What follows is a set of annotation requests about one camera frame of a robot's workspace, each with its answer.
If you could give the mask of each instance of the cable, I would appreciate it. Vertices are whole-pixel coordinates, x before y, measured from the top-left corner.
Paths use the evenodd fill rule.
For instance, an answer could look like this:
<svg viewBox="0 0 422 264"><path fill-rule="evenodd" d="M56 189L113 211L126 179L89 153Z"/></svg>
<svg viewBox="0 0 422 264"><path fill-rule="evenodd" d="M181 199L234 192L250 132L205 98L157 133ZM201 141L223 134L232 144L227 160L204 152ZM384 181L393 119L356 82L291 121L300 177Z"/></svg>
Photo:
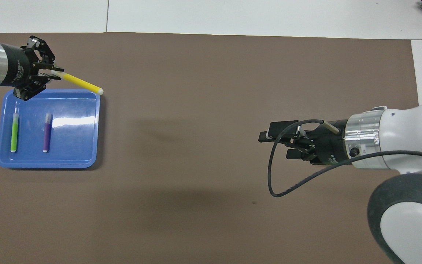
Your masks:
<svg viewBox="0 0 422 264"><path fill-rule="evenodd" d="M295 184L294 186L292 186L291 188L287 189L286 191L283 191L279 194L275 194L275 192L273 192L273 188L271 187L271 165L273 164L273 156L274 156L274 152L276 149L276 145L278 144L278 142L281 140L282 136L288 131L290 130L294 125L300 125L300 124L307 124L308 122L316 122L319 123L320 120L316 120L316 119L311 119L311 120L305 120L305 121L301 121L301 122L297 122L294 123L288 127L286 127L285 129L283 129L283 131L281 131L281 133L278 135L278 137L275 140L275 143L273 145L273 149L271 150L271 154L270 154L270 160L268 161L268 189L270 190L270 194L273 197L282 197L285 196L286 194L292 192L293 190L301 187L303 184L307 183L308 181L312 180L313 178L331 171L332 169L335 169L337 167L343 166L343 165L347 165L347 164L352 164L353 162L356 161L360 161L363 159L368 159L368 158L373 158L373 157L379 157L379 156L387 156L387 155L415 155L415 156L421 156L422 157L422 152L420 151L413 151L413 150L390 150L390 151L381 151L381 152L376 152L376 153L371 153L371 154L366 154L366 155L362 155L359 157L354 157L351 159L347 159L347 160L343 160L342 162L338 162L336 164L333 164L329 167L326 167L324 169L319 170L318 172L315 172L314 174L310 175L309 177L303 179L302 181L298 182L297 184Z"/></svg>

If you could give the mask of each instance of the yellow marker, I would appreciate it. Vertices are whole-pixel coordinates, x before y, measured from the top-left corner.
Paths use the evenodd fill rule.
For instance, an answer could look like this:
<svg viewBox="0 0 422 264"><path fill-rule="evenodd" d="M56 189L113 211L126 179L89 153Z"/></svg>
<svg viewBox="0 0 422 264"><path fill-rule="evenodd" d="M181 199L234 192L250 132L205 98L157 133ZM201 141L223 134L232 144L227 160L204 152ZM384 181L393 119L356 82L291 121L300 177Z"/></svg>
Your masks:
<svg viewBox="0 0 422 264"><path fill-rule="evenodd" d="M73 83L75 85L78 85L78 86L80 86L82 88L85 88L85 89L87 89L89 91L95 92L96 94L97 93L99 95L103 95L104 94L104 89L102 89L102 88L100 88L98 86L95 86L93 84L90 84L89 82L86 82L84 80L81 80L81 79L79 79L77 77L74 77L71 74L67 74L65 72L55 71L55 70L52 70L52 73L54 75L57 75L61 79L67 80L68 82L71 82L71 83Z"/></svg>

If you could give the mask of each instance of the green marker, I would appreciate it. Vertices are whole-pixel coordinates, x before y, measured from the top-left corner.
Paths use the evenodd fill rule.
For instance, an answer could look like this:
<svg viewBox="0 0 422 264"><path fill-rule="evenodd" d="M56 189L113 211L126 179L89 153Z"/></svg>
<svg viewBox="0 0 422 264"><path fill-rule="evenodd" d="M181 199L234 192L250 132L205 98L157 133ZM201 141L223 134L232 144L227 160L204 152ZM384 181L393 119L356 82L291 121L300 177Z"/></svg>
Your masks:
<svg viewBox="0 0 422 264"><path fill-rule="evenodd" d="M11 135L11 152L17 150L17 129L19 127L19 114L14 113L12 116L12 135Z"/></svg>

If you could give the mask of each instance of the blue tray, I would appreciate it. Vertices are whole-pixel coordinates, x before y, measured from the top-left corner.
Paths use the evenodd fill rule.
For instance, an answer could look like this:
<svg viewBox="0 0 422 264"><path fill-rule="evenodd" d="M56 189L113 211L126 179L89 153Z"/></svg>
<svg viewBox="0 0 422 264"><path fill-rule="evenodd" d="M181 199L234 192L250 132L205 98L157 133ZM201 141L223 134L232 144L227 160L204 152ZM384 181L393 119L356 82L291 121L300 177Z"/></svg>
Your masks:
<svg viewBox="0 0 422 264"><path fill-rule="evenodd" d="M24 102L5 94L0 119L0 166L87 168L97 157L100 96L84 89L46 89ZM19 114L17 151L10 151L12 118ZM52 114L50 151L44 153L45 114Z"/></svg>

